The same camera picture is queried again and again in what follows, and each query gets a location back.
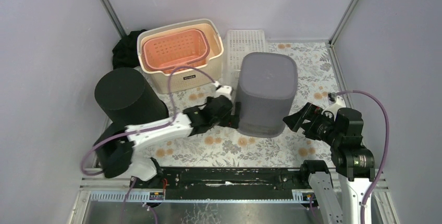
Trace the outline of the pink plastic basket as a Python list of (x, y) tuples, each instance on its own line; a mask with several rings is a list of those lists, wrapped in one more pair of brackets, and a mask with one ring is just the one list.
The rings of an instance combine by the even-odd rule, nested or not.
[(189, 29), (147, 40), (142, 45), (142, 60), (148, 71), (171, 72), (179, 66), (205, 61), (210, 45), (199, 29)]

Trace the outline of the large black round bin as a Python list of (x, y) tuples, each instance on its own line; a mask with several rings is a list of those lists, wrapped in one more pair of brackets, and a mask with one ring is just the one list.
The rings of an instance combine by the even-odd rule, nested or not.
[(95, 87), (94, 97), (109, 119), (120, 127), (169, 117), (166, 104), (133, 68), (118, 68), (104, 75)]

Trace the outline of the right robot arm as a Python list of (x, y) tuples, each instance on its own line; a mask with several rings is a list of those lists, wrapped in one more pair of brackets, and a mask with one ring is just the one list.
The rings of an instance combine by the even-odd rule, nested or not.
[(325, 109), (306, 103), (283, 121), (291, 131), (302, 129), (307, 139), (323, 141), (330, 147), (342, 192), (341, 207), (332, 192), (331, 177), (324, 162), (306, 160), (299, 174), (300, 184), (313, 189), (323, 222), (371, 223), (371, 193), (376, 171), (373, 153), (362, 144), (362, 114), (346, 107), (339, 99)]

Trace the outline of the grey mesh waste bin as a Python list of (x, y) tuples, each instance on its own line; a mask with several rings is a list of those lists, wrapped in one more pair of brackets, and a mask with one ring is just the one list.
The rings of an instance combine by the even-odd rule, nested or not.
[(241, 104), (238, 132), (256, 138), (280, 135), (298, 88), (295, 61), (283, 54), (255, 52), (241, 64), (235, 101)]

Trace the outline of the white perforated plastic basket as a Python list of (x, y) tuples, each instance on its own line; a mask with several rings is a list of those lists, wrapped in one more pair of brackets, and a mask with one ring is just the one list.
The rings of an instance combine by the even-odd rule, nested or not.
[(231, 87), (238, 84), (242, 61), (247, 54), (268, 52), (263, 30), (229, 30), (223, 40), (223, 82)]

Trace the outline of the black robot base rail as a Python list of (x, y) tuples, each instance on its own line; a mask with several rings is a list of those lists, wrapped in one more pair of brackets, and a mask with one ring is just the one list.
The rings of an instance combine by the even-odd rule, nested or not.
[(297, 168), (163, 167), (135, 189), (158, 189), (166, 200), (291, 200), (310, 191), (310, 165)]

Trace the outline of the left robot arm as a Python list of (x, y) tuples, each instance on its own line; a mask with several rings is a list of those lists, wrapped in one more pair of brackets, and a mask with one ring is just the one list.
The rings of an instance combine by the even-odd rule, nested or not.
[(160, 185), (162, 171), (154, 158), (137, 158), (153, 144), (206, 133), (215, 126), (237, 129), (241, 103), (220, 95), (208, 97), (203, 105), (184, 109), (174, 117), (143, 125), (126, 126), (113, 136), (96, 142), (95, 153), (105, 178), (123, 174), (136, 177), (149, 188)]

